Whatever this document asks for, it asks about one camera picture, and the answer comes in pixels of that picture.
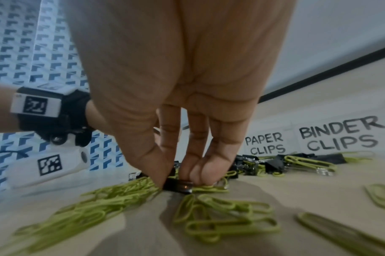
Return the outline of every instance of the tabletop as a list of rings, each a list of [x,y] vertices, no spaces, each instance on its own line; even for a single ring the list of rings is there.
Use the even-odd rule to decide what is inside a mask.
[[[78,202],[80,194],[127,182],[130,168],[83,170],[36,186],[0,192],[0,246],[19,227],[46,220],[59,208]],[[307,230],[296,220],[316,213],[385,239],[385,209],[377,207],[363,186],[385,184],[385,159],[343,164],[336,176],[291,172],[284,177],[240,176],[230,192],[217,197],[269,203],[282,226],[276,234],[222,237],[214,245],[187,236],[171,223],[183,195],[163,191],[142,206],[125,211],[60,244],[33,255],[351,255]]]

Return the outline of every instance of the paper sign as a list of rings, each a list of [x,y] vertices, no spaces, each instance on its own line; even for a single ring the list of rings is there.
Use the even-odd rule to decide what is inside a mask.
[[[301,152],[385,151],[385,107],[294,126]]]
[[[291,127],[278,127],[246,136],[244,152],[254,156],[275,156],[298,151],[298,144]]]

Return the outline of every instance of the beige table surface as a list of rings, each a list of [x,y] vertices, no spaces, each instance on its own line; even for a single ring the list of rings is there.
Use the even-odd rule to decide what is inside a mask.
[[[17,228],[40,222],[81,193],[127,181],[130,170],[81,171],[36,186],[0,193],[0,245]],[[289,173],[285,177],[241,176],[230,182],[234,199],[271,204],[282,225],[278,234],[225,237],[202,244],[171,225],[182,195],[162,192],[154,200],[34,255],[350,255],[299,225],[295,214],[317,213],[385,239],[385,209],[376,207],[364,185],[385,184],[385,159],[340,165],[338,175]]]

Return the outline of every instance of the patterned backdrop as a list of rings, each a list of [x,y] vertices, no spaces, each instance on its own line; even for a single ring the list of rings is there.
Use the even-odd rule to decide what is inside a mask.
[[[59,0],[0,0],[0,82],[42,81],[88,88]],[[33,132],[0,134],[0,151],[31,155],[46,150],[47,145]],[[90,170],[126,163],[112,136],[94,132],[88,148]],[[4,170],[20,158],[14,153],[0,154],[0,190],[8,187]]]

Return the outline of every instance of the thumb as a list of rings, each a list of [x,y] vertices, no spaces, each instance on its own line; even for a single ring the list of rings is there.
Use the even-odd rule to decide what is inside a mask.
[[[125,160],[148,175],[158,187],[162,187],[171,168],[155,143],[153,126],[156,119],[155,112],[142,120],[122,115],[121,120],[114,121],[111,127]]]

